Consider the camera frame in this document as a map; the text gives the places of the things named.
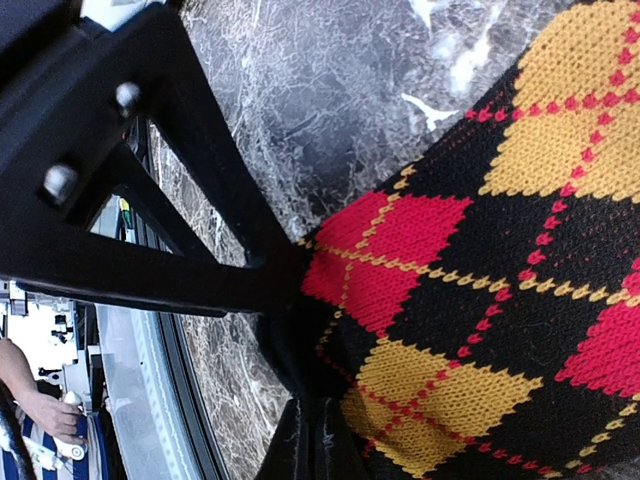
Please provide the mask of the black front rail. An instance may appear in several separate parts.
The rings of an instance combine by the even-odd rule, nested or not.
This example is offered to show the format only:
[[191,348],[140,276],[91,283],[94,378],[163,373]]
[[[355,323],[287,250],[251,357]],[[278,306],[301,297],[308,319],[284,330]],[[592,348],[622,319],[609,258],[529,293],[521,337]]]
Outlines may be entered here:
[[228,479],[205,409],[180,316],[169,312],[136,311],[134,335],[141,354],[150,358],[143,370],[151,374],[148,393],[154,421],[174,479]]

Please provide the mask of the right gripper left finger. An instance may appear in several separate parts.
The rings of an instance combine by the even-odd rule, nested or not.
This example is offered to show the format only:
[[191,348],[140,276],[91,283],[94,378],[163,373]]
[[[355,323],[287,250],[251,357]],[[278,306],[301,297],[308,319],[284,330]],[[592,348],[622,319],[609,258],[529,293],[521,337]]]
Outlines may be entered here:
[[[303,275],[178,14],[108,30],[75,1],[1,5],[1,274],[135,309],[277,314]],[[152,121],[245,251],[219,263],[124,141]]]

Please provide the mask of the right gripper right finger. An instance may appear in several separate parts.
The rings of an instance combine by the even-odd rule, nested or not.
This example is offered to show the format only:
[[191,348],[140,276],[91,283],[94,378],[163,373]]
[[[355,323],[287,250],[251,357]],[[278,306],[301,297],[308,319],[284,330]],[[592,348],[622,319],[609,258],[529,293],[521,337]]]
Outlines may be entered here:
[[256,477],[357,480],[369,475],[338,402],[298,393],[286,403]]

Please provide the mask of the operator hand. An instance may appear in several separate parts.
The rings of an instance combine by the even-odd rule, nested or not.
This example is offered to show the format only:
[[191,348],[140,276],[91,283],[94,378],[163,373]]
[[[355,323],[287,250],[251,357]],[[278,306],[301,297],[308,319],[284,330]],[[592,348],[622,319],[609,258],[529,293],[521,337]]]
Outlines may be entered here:
[[80,420],[84,417],[78,406],[64,403],[37,389],[26,390],[16,399],[23,411],[52,437],[67,444],[87,444],[86,438],[78,433]]

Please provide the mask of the argyle red orange black sock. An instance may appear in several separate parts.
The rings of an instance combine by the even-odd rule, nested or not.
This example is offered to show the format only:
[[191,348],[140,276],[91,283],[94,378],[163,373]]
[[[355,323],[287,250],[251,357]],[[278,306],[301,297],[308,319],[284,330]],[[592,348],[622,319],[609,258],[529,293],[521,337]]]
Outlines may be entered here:
[[416,162],[298,243],[259,323],[367,479],[585,479],[639,456],[639,5],[581,1]]

